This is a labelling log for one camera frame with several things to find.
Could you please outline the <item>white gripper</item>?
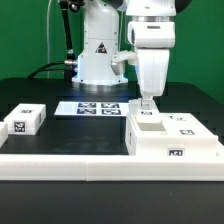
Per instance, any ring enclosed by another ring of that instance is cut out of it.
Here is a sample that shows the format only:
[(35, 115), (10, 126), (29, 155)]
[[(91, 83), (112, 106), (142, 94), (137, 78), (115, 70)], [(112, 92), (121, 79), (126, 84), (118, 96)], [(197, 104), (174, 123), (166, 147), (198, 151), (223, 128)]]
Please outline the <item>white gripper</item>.
[(142, 95), (141, 108), (150, 110), (152, 97), (161, 96), (165, 88), (169, 49), (175, 45), (175, 23), (131, 21), (128, 41), (137, 57), (135, 69)]

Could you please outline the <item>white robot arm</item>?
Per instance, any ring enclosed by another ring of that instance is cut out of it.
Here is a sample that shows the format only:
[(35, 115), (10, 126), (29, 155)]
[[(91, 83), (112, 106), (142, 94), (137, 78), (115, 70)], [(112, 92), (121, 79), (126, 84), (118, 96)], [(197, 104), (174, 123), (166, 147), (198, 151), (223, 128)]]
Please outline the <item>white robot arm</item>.
[(73, 82), (96, 86), (125, 83), (125, 65), (135, 67), (138, 108), (149, 110), (164, 92), (175, 22), (192, 0), (82, 0), (84, 48)]

